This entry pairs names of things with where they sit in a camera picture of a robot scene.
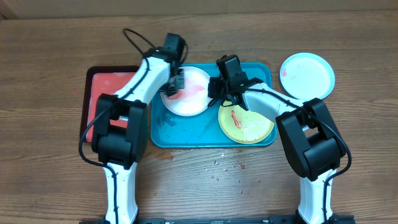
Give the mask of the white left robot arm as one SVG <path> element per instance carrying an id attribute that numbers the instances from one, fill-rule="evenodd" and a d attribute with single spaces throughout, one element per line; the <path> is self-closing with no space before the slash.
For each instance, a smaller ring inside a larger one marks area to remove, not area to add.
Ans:
<path id="1" fill-rule="evenodd" d="M 96 165 L 103 168 L 108 193 L 104 223 L 134 223 L 136 168 L 147 144 L 148 105 L 155 94 L 170 86 L 181 89 L 179 58 L 146 56 L 132 78 L 113 95 L 102 94 L 96 114 L 87 126 L 92 130 L 91 146 Z"/>

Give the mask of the white plate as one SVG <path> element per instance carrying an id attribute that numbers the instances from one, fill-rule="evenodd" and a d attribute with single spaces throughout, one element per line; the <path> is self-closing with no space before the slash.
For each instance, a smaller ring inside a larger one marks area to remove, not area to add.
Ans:
<path id="1" fill-rule="evenodd" d="M 172 96 L 161 93 L 161 99 L 174 114 L 180 116 L 195 116 L 204 112 L 211 99 L 208 97 L 210 76 L 197 67 L 182 67 L 184 74 L 184 89 Z"/>

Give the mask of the light blue plate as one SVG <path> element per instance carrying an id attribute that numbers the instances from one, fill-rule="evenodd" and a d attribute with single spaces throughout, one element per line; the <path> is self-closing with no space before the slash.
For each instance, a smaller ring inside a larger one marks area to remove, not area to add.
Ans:
<path id="1" fill-rule="evenodd" d="M 299 100 L 325 99 L 335 87 L 335 73 L 321 56 L 302 52 L 291 55 L 281 65 L 284 90 Z"/>

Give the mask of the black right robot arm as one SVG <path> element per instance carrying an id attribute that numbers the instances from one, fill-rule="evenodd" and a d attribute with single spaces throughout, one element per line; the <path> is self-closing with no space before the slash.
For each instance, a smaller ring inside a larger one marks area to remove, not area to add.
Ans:
<path id="1" fill-rule="evenodd" d="M 340 159 L 351 154 L 325 103 L 285 96 L 258 78 L 211 78 L 208 96 L 259 113 L 277 125 L 285 156 L 300 177 L 300 203 L 293 215 L 273 215 L 267 223 L 354 223 L 354 216 L 331 211 L 331 181 L 345 172 Z"/>

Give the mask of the yellow-green plate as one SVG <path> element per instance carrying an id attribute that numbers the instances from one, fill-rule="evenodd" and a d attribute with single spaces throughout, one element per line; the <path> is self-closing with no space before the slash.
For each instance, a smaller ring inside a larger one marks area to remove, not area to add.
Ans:
<path id="1" fill-rule="evenodd" d="M 274 129 L 274 123 L 263 115 L 227 101 L 219 107 L 218 122 L 227 137 L 241 144 L 261 142 Z"/>

